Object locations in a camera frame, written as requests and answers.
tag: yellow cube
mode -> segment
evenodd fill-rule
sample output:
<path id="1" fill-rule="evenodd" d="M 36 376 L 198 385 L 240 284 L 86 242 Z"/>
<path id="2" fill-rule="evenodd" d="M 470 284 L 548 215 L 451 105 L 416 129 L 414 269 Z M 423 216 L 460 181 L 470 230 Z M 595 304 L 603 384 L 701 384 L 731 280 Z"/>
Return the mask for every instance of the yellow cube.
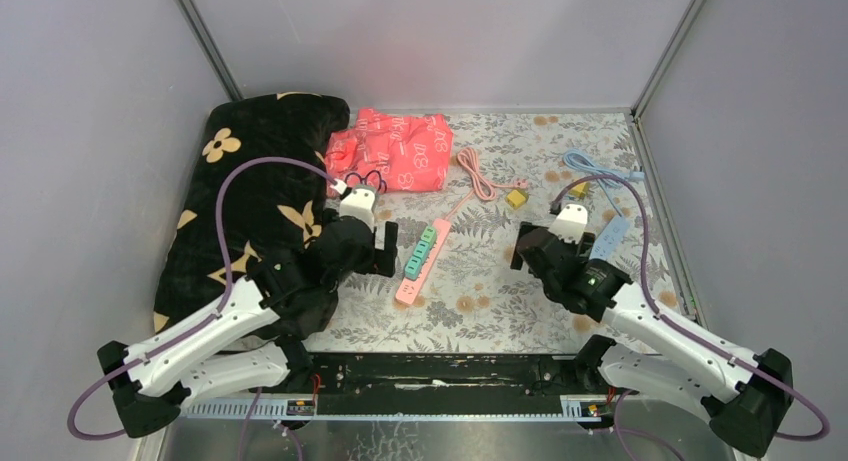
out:
<path id="1" fill-rule="evenodd" d="M 573 196 L 577 199 L 585 198 L 586 195 L 589 194 L 589 183 L 585 182 L 578 184 L 577 186 L 571 188 L 568 194 L 569 196 Z"/>
<path id="2" fill-rule="evenodd" d="M 512 206 L 512 209 L 518 209 L 521 206 L 524 206 L 524 203 L 527 202 L 527 198 L 530 195 L 527 194 L 527 191 L 523 189 L 513 189 L 509 194 L 506 195 L 506 203 Z"/>

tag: black pillow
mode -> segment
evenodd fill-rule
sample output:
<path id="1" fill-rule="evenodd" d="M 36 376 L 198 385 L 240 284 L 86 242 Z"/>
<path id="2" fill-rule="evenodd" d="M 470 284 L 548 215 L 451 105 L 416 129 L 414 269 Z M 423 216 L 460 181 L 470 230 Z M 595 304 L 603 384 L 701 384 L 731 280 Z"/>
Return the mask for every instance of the black pillow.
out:
<path id="1" fill-rule="evenodd" d="M 224 292 L 215 231 L 215 199 L 224 179 L 246 161 L 284 156 L 324 169 L 330 133 L 347 128 L 350 108 L 331 96 L 282 93 L 215 108 L 203 132 L 177 234 L 156 290 L 158 332 Z M 306 169 L 262 164 L 238 175 L 224 198 L 223 221 L 233 280 L 282 248 L 303 247 L 320 233 L 326 181 Z"/>

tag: blue power cord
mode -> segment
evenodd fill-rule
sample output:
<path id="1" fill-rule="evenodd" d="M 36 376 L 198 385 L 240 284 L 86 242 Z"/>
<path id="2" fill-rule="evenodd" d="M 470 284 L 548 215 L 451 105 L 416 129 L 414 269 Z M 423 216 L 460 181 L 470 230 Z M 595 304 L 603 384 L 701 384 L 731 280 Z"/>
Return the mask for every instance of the blue power cord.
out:
<path id="1" fill-rule="evenodd" d="M 621 171 L 616 171 L 614 169 L 602 168 L 595 164 L 595 162 L 592 161 L 592 158 L 590 158 L 588 154 L 576 148 L 571 148 L 566 151 L 565 154 L 562 156 L 562 160 L 569 168 L 577 171 L 582 171 L 590 175 L 610 174 L 625 179 L 627 181 L 642 181 L 643 179 L 645 179 L 645 173 L 641 171 L 630 171 L 630 173 L 627 174 L 622 173 Z M 604 194 L 607 195 L 607 199 L 609 199 L 610 204 L 612 204 L 612 208 L 615 209 L 615 212 L 618 213 L 619 216 L 623 217 L 624 213 L 622 213 L 621 208 L 618 207 L 618 204 L 613 201 L 613 197 L 608 191 L 609 188 L 621 187 L 621 183 L 609 179 L 600 179 L 598 180 L 598 184 L 601 185 L 601 189 L 604 190 Z"/>

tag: black and white robotic arm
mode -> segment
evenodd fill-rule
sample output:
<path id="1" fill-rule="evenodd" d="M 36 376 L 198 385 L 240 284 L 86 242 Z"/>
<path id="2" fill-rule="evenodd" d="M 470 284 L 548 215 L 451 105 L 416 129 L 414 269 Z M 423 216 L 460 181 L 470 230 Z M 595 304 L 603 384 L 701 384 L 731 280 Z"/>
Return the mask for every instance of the black and white robotic arm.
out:
<path id="1" fill-rule="evenodd" d="M 674 404 L 707 422 L 732 447 L 763 456 L 792 398 L 736 362 L 756 366 L 791 386 L 789 359 L 773 349 L 758 355 L 730 343 L 662 304 L 655 312 L 626 273 L 606 261 L 589 259 L 594 235 L 585 232 L 587 221 L 585 207 L 567 204 L 549 227 L 524 224 L 512 267 L 520 269 L 526 262 L 541 279 L 548 299 L 628 334 L 662 356 L 636 353 L 596 335 L 577 356 L 586 362 L 582 381 L 587 387 L 632 389 Z M 672 329 L 663 316 L 729 352 L 731 359 Z"/>
<path id="2" fill-rule="evenodd" d="M 305 250 L 263 260 L 233 284 L 223 309 L 218 298 L 145 341 L 130 346 L 112 341 L 98 350 L 104 373 L 142 360 L 109 383 L 128 436 L 155 432 L 206 399 L 255 387 L 304 385 L 311 362 L 301 340 L 326 327 L 343 278 L 351 272 L 393 276 L 395 270 L 397 224 L 386 223 L 384 248 L 375 247 L 376 192 L 367 186 L 340 191 L 339 211 L 329 213 L 321 235 Z M 214 319 L 197 329 L 210 316 Z M 275 341 L 216 356 L 233 341 L 269 327 Z M 148 359 L 148 353 L 177 338 Z"/>

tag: leaf pattern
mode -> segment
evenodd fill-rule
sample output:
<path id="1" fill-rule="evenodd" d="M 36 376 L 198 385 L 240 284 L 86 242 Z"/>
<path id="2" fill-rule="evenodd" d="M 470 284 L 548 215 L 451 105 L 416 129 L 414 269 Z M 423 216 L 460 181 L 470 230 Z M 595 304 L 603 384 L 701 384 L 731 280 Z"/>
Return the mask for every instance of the leaf pattern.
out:
<path id="1" fill-rule="evenodd" d="M 568 182 L 582 176 L 562 163 L 565 150 L 580 148 L 598 164 L 613 169 L 629 171 L 636 166 L 624 116 L 454 114 L 446 119 L 454 131 L 454 153 L 473 146 L 480 153 L 483 173 L 496 183 L 527 179 L 527 203 L 513 210 L 504 201 L 507 190 L 488 203 L 476 198 L 466 202 L 451 220 L 453 229 L 421 296 L 413 306 L 406 306 L 393 301 L 403 264 L 424 228 L 465 197 L 471 182 L 460 167 L 451 165 L 445 188 L 440 192 L 382 196 L 379 210 L 390 213 L 389 219 L 399 225 L 398 274 L 393 279 L 350 276 L 339 288 L 339 306 L 330 326 L 307 339 L 307 348 L 572 354 L 597 333 L 636 351 L 651 352 L 643 343 L 609 326 L 576 322 L 574 315 L 545 298 L 542 283 L 526 268 L 509 269 L 518 225 L 522 221 L 550 223 L 553 217 L 548 214 L 549 202 Z M 647 200 L 644 185 L 635 186 Z M 642 219 L 629 192 L 618 189 L 612 194 L 619 198 L 618 204 L 625 213 L 630 213 L 631 227 L 609 261 L 637 279 Z M 606 224 L 603 214 L 612 209 L 609 201 L 600 189 L 592 187 L 582 204 L 590 213 L 587 229 L 600 233 Z M 663 254 L 659 223 L 650 203 L 646 202 L 646 209 L 651 291 L 654 296 L 664 291 L 676 293 Z M 482 298 L 486 302 L 469 303 Z"/>

